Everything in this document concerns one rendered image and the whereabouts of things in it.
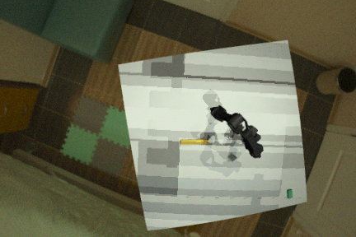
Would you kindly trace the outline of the yellow bar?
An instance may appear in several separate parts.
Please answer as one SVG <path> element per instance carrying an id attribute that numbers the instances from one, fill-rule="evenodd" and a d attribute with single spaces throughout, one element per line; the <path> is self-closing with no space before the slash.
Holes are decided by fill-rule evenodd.
<path id="1" fill-rule="evenodd" d="M 205 145 L 209 143 L 209 139 L 200 140 L 180 140 L 181 145 Z"/>

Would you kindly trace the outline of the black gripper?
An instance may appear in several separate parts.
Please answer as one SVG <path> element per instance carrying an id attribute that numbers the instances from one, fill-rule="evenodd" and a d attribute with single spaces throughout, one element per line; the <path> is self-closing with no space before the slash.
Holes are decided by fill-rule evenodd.
<path id="1" fill-rule="evenodd" d="M 237 128 L 235 128 L 235 130 L 236 131 L 238 131 L 238 132 L 242 132 L 242 129 L 244 128 L 244 126 L 242 126 L 242 124 L 240 125 L 240 126 L 238 126 Z M 233 131 L 234 132 L 234 131 Z M 237 133 L 237 134 L 239 134 L 238 132 L 234 132 L 234 133 Z M 256 142 L 258 142 L 260 139 L 261 139 L 261 135 L 259 135 L 259 134 L 255 134 L 254 136 L 254 139 L 255 139 L 255 141 Z"/>

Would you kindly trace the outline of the green rectangular block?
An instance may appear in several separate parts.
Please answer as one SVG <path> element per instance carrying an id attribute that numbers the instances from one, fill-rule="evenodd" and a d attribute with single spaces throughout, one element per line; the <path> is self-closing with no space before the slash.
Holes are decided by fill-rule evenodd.
<path id="1" fill-rule="evenodd" d="M 287 189 L 287 192 L 288 192 L 288 199 L 292 198 L 293 197 L 292 189 Z"/>

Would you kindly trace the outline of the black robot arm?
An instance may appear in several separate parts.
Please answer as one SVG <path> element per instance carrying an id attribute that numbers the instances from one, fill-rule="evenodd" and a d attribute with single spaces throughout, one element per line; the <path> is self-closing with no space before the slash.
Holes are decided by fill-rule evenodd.
<path id="1" fill-rule="evenodd" d="M 227 126 L 234 132 L 238 132 L 235 130 L 235 128 L 244 122 L 246 129 L 238 133 L 240 133 L 241 136 L 245 138 L 245 148 L 249 151 L 253 158 L 261 157 L 261 153 L 264 151 L 263 146 L 256 142 L 253 137 L 258 132 L 257 128 L 255 128 L 253 125 L 248 125 L 247 121 L 241 114 L 227 114 L 227 111 L 221 105 L 218 107 L 212 107 L 210 109 L 212 117 L 214 117 L 217 121 L 219 120 L 220 122 L 226 121 Z"/>

